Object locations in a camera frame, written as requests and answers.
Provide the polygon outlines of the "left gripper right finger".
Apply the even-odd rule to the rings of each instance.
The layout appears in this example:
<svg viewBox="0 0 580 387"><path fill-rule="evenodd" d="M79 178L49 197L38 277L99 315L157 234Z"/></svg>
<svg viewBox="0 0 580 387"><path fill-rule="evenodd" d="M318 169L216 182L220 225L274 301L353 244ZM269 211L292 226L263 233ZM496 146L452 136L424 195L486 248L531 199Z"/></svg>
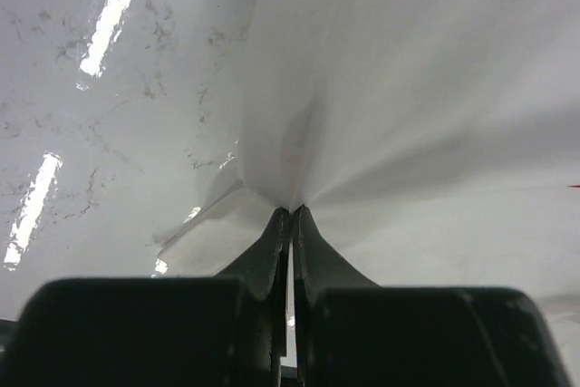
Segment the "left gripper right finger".
<svg viewBox="0 0 580 387"><path fill-rule="evenodd" d="M292 216L297 375L305 386L566 386L547 324L505 287L382 287Z"/></svg>

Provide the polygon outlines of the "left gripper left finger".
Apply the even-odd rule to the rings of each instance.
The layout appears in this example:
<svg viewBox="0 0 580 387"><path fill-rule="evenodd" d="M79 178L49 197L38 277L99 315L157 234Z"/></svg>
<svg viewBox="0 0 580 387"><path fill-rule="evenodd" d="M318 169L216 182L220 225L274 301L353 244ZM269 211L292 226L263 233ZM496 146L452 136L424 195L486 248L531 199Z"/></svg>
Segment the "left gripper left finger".
<svg viewBox="0 0 580 387"><path fill-rule="evenodd" d="M277 386L290 217L212 277L44 285L2 357L5 386Z"/></svg>

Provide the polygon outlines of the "white t shirt red print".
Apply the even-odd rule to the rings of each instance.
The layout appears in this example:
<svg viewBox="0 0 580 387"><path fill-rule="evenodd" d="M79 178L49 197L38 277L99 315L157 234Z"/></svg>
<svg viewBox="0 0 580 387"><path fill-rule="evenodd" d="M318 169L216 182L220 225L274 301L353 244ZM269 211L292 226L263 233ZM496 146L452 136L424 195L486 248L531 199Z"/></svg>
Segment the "white t shirt red print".
<svg viewBox="0 0 580 387"><path fill-rule="evenodd" d="M384 285L507 285L579 358L579 0L256 0L243 124L161 258L307 206Z"/></svg>

